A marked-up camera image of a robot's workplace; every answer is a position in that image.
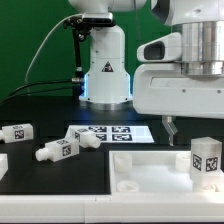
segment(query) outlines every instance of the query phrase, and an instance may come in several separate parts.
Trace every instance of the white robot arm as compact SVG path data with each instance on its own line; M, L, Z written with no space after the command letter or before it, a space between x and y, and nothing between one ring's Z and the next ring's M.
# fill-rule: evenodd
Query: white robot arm
M108 27L105 22L112 21L110 11L134 10L142 7L146 0L69 2L82 13L79 22L92 25L90 70L85 75L84 92L79 97L81 105L100 110L116 110L129 106L132 96L130 76L124 68L125 35L120 27L115 24Z
M223 119L224 1L153 0L151 11L173 33L138 49L135 109L163 115L171 139L172 117Z

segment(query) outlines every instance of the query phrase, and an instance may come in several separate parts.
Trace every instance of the black tabletop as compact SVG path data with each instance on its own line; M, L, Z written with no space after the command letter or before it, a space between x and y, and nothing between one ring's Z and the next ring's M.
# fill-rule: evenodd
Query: black tabletop
M0 153L7 153L9 165L0 181L2 195L110 194L110 150L189 150L192 138L224 141L223 120L177 118L181 137L171 147L161 116L139 115L133 108L98 111L80 107L72 97L45 96L16 97L0 105L0 127L25 123L33 125L33 140L0 143ZM102 143L98 149L81 148L79 155L55 163L38 162L35 152L46 142L64 138L69 125L146 125L155 143Z

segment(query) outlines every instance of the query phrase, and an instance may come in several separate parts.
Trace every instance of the metal bracket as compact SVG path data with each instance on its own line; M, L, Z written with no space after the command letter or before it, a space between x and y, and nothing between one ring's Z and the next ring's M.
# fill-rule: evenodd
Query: metal bracket
M178 130L173 123L176 117L173 116L162 116L162 123L169 134L169 142L171 146L174 146L174 136L178 133Z

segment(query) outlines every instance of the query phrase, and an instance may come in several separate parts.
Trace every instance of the white cube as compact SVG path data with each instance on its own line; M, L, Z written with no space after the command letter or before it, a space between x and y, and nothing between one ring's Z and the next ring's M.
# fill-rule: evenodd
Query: white cube
M220 182L222 143L210 137L192 139L190 177L200 186Z

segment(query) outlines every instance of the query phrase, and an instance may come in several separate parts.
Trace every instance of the black cable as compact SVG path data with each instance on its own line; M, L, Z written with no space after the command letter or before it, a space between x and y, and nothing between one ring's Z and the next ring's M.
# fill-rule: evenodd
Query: black cable
M4 102L6 102L7 100L15 98L15 97L27 96L30 94L37 94L37 93L46 93L46 92L52 92L52 91L66 90L66 89L72 90L72 87L61 87L61 88L56 88L56 89L48 89L48 90L41 90L41 91L34 91L34 92L29 92L29 93L11 95L11 96L6 97L4 100L0 101L0 105L3 104Z
M14 90L12 93L10 93L8 95L8 97L14 96L17 92L19 92L19 91L21 91L23 89L27 89L27 88L29 88L31 86L49 85L49 84L58 84L58 83L69 83L69 82L72 82L71 79L34 82L34 83L30 83L30 84L26 84L24 86L18 87L16 90Z

